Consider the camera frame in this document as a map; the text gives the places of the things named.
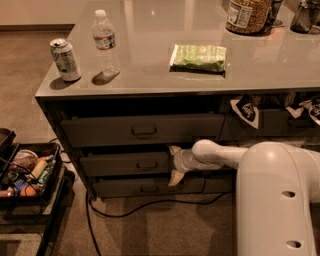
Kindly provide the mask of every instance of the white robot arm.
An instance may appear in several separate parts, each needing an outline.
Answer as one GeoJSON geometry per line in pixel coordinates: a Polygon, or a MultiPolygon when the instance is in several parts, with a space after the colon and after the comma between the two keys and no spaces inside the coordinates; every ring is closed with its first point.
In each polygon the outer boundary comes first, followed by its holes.
{"type": "Polygon", "coordinates": [[[238,256],[317,255],[309,204],[320,201],[318,152],[276,142],[247,149],[209,140],[195,143],[187,157],[178,151],[176,173],[179,163],[188,170],[223,164],[238,170],[238,256]]]}

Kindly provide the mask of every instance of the jar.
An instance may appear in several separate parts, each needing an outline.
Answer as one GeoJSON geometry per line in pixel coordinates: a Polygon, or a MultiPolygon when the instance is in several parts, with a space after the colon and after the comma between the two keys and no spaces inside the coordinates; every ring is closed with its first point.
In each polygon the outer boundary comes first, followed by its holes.
{"type": "Polygon", "coordinates": [[[260,32],[266,22],[272,0],[230,0],[226,29],[238,34],[260,32]]]}

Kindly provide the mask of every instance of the water bottle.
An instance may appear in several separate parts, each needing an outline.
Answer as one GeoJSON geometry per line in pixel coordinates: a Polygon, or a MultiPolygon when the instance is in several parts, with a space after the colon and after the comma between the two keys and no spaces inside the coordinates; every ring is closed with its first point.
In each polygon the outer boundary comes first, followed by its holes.
{"type": "Polygon", "coordinates": [[[94,78],[94,82],[96,84],[106,84],[120,73],[118,57],[115,51],[115,34],[113,25],[104,10],[96,10],[95,16],[92,33],[97,55],[101,61],[102,72],[94,78]]]}

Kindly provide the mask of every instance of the drawer handle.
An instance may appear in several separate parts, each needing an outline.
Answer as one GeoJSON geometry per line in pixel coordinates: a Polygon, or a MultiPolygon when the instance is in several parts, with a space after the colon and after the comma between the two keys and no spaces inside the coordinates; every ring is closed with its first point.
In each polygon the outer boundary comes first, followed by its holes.
{"type": "Polygon", "coordinates": [[[158,162],[155,161],[155,162],[149,163],[149,164],[146,164],[146,163],[143,164],[143,162],[142,163],[138,162],[137,168],[141,171],[150,171],[150,170],[158,168],[158,162]]]}
{"type": "Polygon", "coordinates": [[[146,126],[139,126],[133,127],[131,129],[131,134],[135,137],[146,137],[146,136],[154,136],[157,134],[157,127],[146,127],[146,126]]]}
{"type": "Polygon", "coordinates": [[[141,185],[140,191],[141,193],[156,193],[159,188],[156,185],[141,185]]]}

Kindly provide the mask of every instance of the snack bag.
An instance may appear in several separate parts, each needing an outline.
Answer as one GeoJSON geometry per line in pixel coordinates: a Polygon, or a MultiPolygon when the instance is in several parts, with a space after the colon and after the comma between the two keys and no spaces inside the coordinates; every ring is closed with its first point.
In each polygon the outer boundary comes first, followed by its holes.
{"type": "Polygon", "coordinates": [[[214,45],[175,45],[170,71],[225,72],[226,48],[214,45]]]}

